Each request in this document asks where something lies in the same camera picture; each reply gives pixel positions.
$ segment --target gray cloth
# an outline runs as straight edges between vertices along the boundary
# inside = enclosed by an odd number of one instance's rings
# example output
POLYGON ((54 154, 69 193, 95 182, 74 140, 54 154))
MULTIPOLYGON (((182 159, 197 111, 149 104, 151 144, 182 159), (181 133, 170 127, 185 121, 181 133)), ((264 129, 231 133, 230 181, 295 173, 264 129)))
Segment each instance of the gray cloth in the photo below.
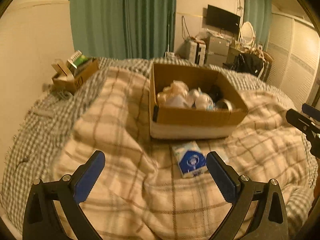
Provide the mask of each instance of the gray cloth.
MULTIPOLYGON (((13 225, 22 232, 23 216, 32 181, 41 178, 44 182, 52 180, 52 164, 60 156, 75 122, 90 107, 99 95, 108 74, 108 67, 114 66, 140 73, 149 78, 151 61, 143 59, 114 60, 99 58, 100 71, 95 73, 70 98, 61 98, 56 92, 37 101, 28 112, 25 123, 14 139, 14 145, 6 158, 6 167, 2 185, 2 206, 13 225), (33 109, 53 112, 54 115, 40 115, 33 109)), ((154 59, 154 62, 193 65, 180 59, 154 59)), ((294 108, 294 104, 281 90, 267 85, 256 77, 235 73, 217 66, 209 65, 207 68, 221 71, 237 90, 263 90, 276 95, 278 101, 286 103, 286 108, 294 108)), ((305 154, 309 164, 309 186, 314 188, 317 178, 317 163, 310 154, 310 144, 303 137, 305 154)), ((308 214, 310 202, 303 191, 292 193, 292 198, 286 205, 290 216, 289 230, 294 235, 302 226, 308 214)))

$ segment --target beige plaid blanket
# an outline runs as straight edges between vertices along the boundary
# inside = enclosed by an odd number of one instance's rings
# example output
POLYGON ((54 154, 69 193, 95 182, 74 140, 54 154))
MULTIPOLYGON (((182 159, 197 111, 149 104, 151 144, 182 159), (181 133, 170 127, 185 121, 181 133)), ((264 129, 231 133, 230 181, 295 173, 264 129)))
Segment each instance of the beige plaid blanket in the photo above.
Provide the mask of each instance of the beige plaid blanket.
MULTIPOLYGON (((249 113, 238 128, 228 138, 197 143, 205 155, 210 151, 226 155, 229 165, 252 180, 277 179, 292 235, 299 225, 292 222, 297 214, 290 203, 311 206, 313 200, 302 133, 286 122, 287 109, 273 94, 239 93, 249 113)), ((148 95, 146 77, 110 67, 100 95, 76 122, 55 162, 54 179, 72 174, 96 149, 101 150, 105 168, 80 206, 103 239, 208 239, 231 204, 224 201, 209 173, 181 178, 171 152, 175 142, 150 138, 148 95)), ((237 237, 248 227, 253 208, 237 237)), ((301 223, 307 212, 298 214, 301 223)), ((59 208, 58 213, 74 237, 59 208)))

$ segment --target metal screw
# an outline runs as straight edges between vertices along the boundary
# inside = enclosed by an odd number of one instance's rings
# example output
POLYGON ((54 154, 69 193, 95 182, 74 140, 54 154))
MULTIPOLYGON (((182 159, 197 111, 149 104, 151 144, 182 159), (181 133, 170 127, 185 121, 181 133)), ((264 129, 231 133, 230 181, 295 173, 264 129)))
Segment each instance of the metal screw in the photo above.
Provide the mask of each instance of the metal screw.
POLYGON ((247 175, 241 175, 241 180, 243 181, 248 181, 249 180, 249 177, 247 175))
POLYGON ((63 181, 69 181, 71 179, 71 176, 70 175, 64 175, 63 177, 62 177, 62 180, 63 181))
POLYGON ((271 180, 271 183, 272 183, 273 185, 278 185, 278 181, 277 181, 276 179, 272 179, 272 180, 271 180))
POLYGON ((34 185, 38 185, 40 183, 40 179, 35 179, 34 181, 33 181, 33 184, 34 185))

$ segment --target blue label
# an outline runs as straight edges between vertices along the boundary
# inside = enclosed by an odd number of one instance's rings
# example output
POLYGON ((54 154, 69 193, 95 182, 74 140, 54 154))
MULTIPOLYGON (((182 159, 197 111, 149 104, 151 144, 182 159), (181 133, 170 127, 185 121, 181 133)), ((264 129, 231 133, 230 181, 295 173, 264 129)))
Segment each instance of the blue label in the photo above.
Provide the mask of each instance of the blue label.
POLYGON ((186 151, 179 166, 182 173, 194 171, 206 165, 206 159, 200 152, 186 151))

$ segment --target blue and white tissue package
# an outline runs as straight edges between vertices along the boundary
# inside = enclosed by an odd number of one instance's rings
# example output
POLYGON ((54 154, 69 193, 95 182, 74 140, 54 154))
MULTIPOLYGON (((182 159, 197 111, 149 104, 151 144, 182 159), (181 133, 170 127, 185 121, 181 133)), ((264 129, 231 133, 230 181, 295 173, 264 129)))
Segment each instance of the blue and white tissue package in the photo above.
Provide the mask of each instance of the blue and white tissue package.
POLYGON ((206 172, 206 160, 195 141, 172 146, 183 178, 191 178, 206 172))

